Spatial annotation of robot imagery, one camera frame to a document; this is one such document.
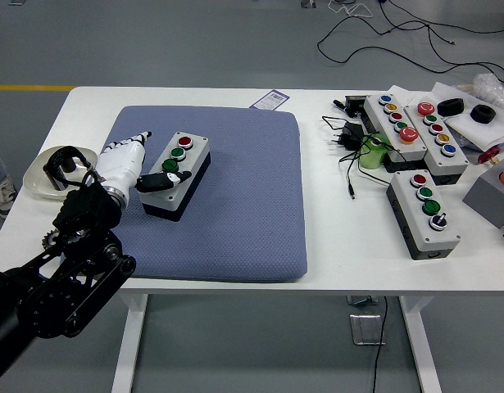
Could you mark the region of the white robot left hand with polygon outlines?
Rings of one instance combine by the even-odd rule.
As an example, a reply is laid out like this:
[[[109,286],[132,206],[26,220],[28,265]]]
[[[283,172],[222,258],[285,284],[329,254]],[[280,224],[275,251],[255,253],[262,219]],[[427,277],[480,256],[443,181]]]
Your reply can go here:
[[[102,179],[101,185],[121,208],[129,204],[129,190],[132,187],[142,193],[164,191],[192,176],[190,171],[171,172],[169,169],[141,175],[146,155],[145,142],[151,135],[147,131],[119,142],[111,142],[98,156],[95,169]]]

